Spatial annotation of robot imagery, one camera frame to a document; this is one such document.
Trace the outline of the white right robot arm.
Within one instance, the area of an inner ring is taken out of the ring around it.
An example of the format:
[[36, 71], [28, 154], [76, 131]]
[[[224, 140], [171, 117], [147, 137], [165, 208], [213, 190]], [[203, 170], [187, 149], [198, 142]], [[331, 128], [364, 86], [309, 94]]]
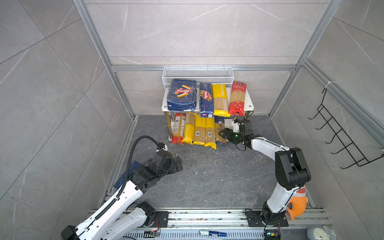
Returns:
[[219, 131], [219, 136], [235, 145], [243, 144], [246, 149], [260, 152], [275, 161], [277, 185], [261, 212], [265, 225], [280, 223], [286, 213], [294, 220], [305, 212], [309, 203], [305, 184], [311, 180], [311, 173], [301, 149], [288, 148], [255, 135], [249, 120], [232, 121], [232, 127]]

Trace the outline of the blue Barilla spaghetti bag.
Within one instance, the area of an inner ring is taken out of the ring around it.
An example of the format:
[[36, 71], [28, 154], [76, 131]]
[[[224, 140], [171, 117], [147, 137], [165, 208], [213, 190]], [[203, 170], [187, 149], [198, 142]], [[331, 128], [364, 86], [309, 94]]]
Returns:
[[214, 117], [213, 88], [211, 83], [200, 84], [200, 117]]

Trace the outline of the yellow Pastatime spaghetti bag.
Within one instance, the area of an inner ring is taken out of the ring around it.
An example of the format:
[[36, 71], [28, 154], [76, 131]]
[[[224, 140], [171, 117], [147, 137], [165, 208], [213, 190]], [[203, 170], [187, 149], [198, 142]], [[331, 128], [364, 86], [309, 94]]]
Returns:
[[186, 114], [185, 128], [184, 128], [184, 136], [182, 143], [184, 144], [193, 144], [194, 133], [195, 133], [195, 121], [196, 114], [188, 112]]

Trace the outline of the red label spaghetti bag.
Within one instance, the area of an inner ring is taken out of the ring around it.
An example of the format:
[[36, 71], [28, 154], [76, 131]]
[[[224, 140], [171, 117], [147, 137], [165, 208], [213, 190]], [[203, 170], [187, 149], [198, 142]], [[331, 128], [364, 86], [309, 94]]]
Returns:
[[185, 114], [176, 114], [175, 120], [174, 120], [174, 128], [173, 128], [173, 137], [172, 137], [172, 144], [179, 144], [184, 145], [183, 138], [184, 138], [184, 131], [185, 131], [185, 122], [186, 122], [186, 115]]

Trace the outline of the blue Barilla pasta box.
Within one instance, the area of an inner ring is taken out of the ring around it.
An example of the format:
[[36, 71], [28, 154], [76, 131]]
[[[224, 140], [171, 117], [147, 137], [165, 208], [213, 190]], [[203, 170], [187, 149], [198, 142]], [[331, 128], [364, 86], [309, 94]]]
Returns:
[[173, 79], [167, 106], [171, 112], [193, 112], [197, 106], [197, 81]]

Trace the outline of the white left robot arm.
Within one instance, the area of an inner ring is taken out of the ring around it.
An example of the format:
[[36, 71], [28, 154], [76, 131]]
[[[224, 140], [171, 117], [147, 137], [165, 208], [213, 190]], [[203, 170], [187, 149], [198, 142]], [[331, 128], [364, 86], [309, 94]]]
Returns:
[[121, 214], [155, 186], [163, 177], [182, 171], [182, 159], [168, 152], [168, 147], [149, 136], [140, 136], [131, 148], [128, 162], [132, 162], [139, 141], [148, 139], [157, 149], [153, 158], [148, 159], [133, 171], [126, 169], [126, 177], [120, 188], [93, 215], [77, 226], [67, 226], [61, 233], [63, 240], [119, 240], [128, 232], [151, 226], [156, 211], [147, 202], [137, 204], [135, 209], [121, 218]]

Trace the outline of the red spaghetti bag with window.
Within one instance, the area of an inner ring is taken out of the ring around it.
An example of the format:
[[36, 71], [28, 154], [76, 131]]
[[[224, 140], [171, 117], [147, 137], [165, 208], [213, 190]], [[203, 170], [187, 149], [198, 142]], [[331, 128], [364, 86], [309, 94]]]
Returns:
[[247, 84], [241, 82], [233, 82], [231, 99], [229, 105], [229, 114], [234, 116], [245, 115], [245, 99]]

